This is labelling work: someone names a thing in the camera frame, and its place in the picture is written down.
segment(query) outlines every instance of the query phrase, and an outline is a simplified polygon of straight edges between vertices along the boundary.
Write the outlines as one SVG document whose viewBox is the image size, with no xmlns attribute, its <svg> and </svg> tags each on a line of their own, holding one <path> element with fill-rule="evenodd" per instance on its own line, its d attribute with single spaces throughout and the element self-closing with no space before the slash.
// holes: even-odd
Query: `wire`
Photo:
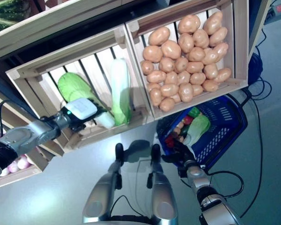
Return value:
<svg viewBox="0 0 281 225">
<path fill-rule="evenodd" d="M 258 45 L 256 45 L 257 47 L 259 47 L 259 45 L 261 45 L 266 40 L 266 38 L 267 38 L 265 32 L 263 31 L 263 28 L 261 29 L 261 31 L 262 31 L 262 33 L 264 35 L 264 39 Z"/>
<path fill-rule="evenodd" d="M 38 118 L 35 117 L 35 115 L 31 114 L 30 112 L 28 112 L 27 110 L 25 110 L 24 108 L 22 108 L 22 106 L 19 105 L 18 103 L 14 102 L 14 101 L 12 101 L 12 100 L 4 100 L 4 101 L 2 101 L 2 102 L 0 103 L 0 137 L 3 136 L 3 125 L 2 125 L 2 116 L 1 116 L 1 114 L 2 114 L 2 107 L 3 107 L 3 105 L 4 105 L 6 102 L 10 102 L 10 103 L 13 103 L 13 104 L 17 105 L 18 107 L 20 107 L 21 109 L 23 109 L 25 112 L 27 112 L 30 116 L 32 116 L 33 118 L 35 118 L 35 119 L 38 120 Z"/>
<path fill-rule="evenodd" d="M 187 184 L 184 180 L 182 180 L 181 178 L 180 178 L 180 180 L 182 181 L 182 183 L 184 183 L 185 185 L 187 185 L 190 189 L 192 188 L 189 184 Z"/>
<path fill-rule="evenodd" d="M 112 205 L 112 208 L 111 208 L 111 214 L 112 214 L 112 210 L 113 210 L 114 206 L 116 205 L 116 203 L 118 202 L 118 200 L 120 200 L 121 197 L 124 197 L 124 198 L 127 200 L 128 205 L 130 206 L 130 208 L 131 208 L 134 212 L 136 212 L 137 214 L 139 214 L 139 215 L 142 216 L 142 217 L 144 216 L 144 215 L 140 214 L 138 211 L 136 211 L 136 210 L 131 206 L 131 204 L 130 204 L 128 198 L 127 198 L 125 195 L 121 195 L 121 196 L 120 196 L 119 198 L 117 198 L 117 200 L 114 202 L 114 204 Z"/>
<path fill-rule="evenodd" d="M 242 215 L 240 216 L 240 218 L 242 218 L 247 211 L 251 208 L 251 206 L 254 204 L 259 191 L 260 191 L 260 187 L 261 187 L 261 181 L 262 181 L 262 167 L 263 167 L 263 142 L 262 142 L 262 133 L 261 133 L 261 124 L 260 124 L 260 114 L 259 114 L 259 109 L 257 107 L 257 104 L 255 102 L 254 99 L 252 99 L 255 107 L 256 107 L 256 111 L 257 111 L 257 116 L 258 116 L 258 126 L 259 126 L 259 140 L 260 140 L 260 174 L 259 174 L 259 182 L 258 182 L 258 187 L 255 193 L 255 196 L 253 198 L 253 200 L 251 201 L 250 205 L 247 207 L 247 209 L 242 213 Z"/>
<path fill-rule="evenodd" d="M 276 1 L 278 1 L 278 0 L 273 1 L 273 2 L 270 4 L 270 6 L 272 6 Z"/>
<path fill-rule="evenodd" d="M 239 181 L 241 182 L 241 187 L 240 187 L 240 189 L 239 189 L 238 191 L 236 191 L 235 193 L 230 194 L 230 195 L 225 195 L 224 198 L 232 198 L 232 197 L 238 196 L 238 195 L 243 191 L 243 189 L 244 189 L 244 180 L 243 180 L 243 178 L 242 178 L 240 175 L 238 175 L 238 174 L 235 173 L 235 172 L 222 170 L 222 171 L 216 171 L 216 172 L 212 172 L 212 173 L 207 173 L 207 175 L 208 175 L 208 176 L 211 176 L 211 178 L 212 178 L 212 176 L 214 176 L 214 175 L 216 175 L 216 174 L 219 174 L 219 173 L 228 173 L 228 174 L 234 175 L 234 176 L 236 176 L 236 177 L 239 179 Z"/>
</svg>

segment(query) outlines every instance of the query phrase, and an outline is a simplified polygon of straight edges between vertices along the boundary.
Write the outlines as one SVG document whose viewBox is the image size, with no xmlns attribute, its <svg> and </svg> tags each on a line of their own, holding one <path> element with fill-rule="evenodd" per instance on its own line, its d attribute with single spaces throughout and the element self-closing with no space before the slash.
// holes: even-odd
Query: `black joint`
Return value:
<svg viewBox="0 0 281 225">
<path fill-rule="evenodd" d="M 197 199 L 198 199 L 199 203 L 201 204 L 201 202 L 203 201 L 204 198 L 206 198 L 207 196 L 210 196 L 210 195 L 215 195 L 215 194 L 218 194 L 218 193 L 213 187 L 210 187 L 210 186 L 201 187 L 197 191 Z"/>
<path fill-rule="evenodd" d="M 151 162 L 160 163 L 160 146 L 159 144 L 154 144 L 151 149 Z"/>
<path fill-rule="evenodd" d="M 149 173 L 147 179 L 147 188 L 151 189 L 153 187 L 153 173 Z"/>
<path fill-rule="evenodd" d="M 121 166 L 124 164 L 124 148 L 121 143 L 116 144 L 116 161 L 121 162 Z"/>
<path fill-rule="evenodd" d="M 122 175 L 117 174 L 116 190 L 122 189 Z"/>
<path fill-rule="evenodd" d="M 199 221 L 201 225 L 208 225 L 208 223 L 206 222 L 203 214 L 201 214 L 201 216 L 199 216 Z"/>
</svg>

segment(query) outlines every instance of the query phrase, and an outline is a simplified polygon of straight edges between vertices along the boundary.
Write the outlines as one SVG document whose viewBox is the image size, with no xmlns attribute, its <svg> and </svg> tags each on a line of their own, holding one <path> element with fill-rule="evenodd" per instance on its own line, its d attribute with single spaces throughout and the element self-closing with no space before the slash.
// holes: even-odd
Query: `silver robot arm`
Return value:
<svg viewBox="0 0 281 225">
<path fill-rule="evenodd" d="M 189 149 L 178 141 L 174 141 L 174 148 L 179 153 L 163 156 L 163 159 L 171 163 L 174 162 L 174 158 L 184 162 L 186 174 L 181 172 L 183 170 L 180 170 L 179 174 L 181 177 L 187 177 L 190 187 L 197 196 L 202 211 L 199 217 L 200 223 L 202 225 L 243 225 L 225 198 L 212 187 L 207 174 L 201 169 Z"/>
<path fill-rule="evenodd" d="M 61 130 L 83 129 L 84 122 L 103 112 L 87 98 L 80 98 L 65 105 L 56 115 L 36 120 L 24 127 L 13 128 L 0 138 L 0 174 L 21 154 L 28 153 L 34 147 L 60 136 Z"/>
</svg>

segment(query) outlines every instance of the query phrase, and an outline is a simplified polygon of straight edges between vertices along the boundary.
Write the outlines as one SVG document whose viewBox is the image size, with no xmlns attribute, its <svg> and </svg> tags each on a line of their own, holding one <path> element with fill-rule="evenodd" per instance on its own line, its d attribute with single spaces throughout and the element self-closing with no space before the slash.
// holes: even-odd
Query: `red vegetable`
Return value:
<svg viewBox="0 0 281 225">
<path fill-rule="evenodd" d="M 165 140 L 164 140 L 166 146 L 168 146 L 169 148 L 173 148 L 174 147 L 174 139 L 172 135 L 169 135 Z"/>
<path fill-rule="evenodd" d="M 193 121 L 193 117 L 191 117 L 191 116 L 189 116 L 189 115 L 186 115 L 186 116 L 183 118 L 183 120 L 182 120 L 182 122 L 183 122 L 185 125 L 191 124 L 192 121 Z"/>
</svg>

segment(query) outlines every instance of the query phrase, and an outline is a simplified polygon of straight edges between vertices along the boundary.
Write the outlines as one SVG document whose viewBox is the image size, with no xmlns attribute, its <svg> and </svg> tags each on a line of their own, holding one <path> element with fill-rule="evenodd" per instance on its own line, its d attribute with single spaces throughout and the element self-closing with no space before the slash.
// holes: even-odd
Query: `wooden shelf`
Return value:
<svg viewBox="0 0 281 225">
<path fill-rule="evenodd" d="M 0 32 L 0 58 L 62 29 L 132 0 L 71 0 Z"/>
</svg>

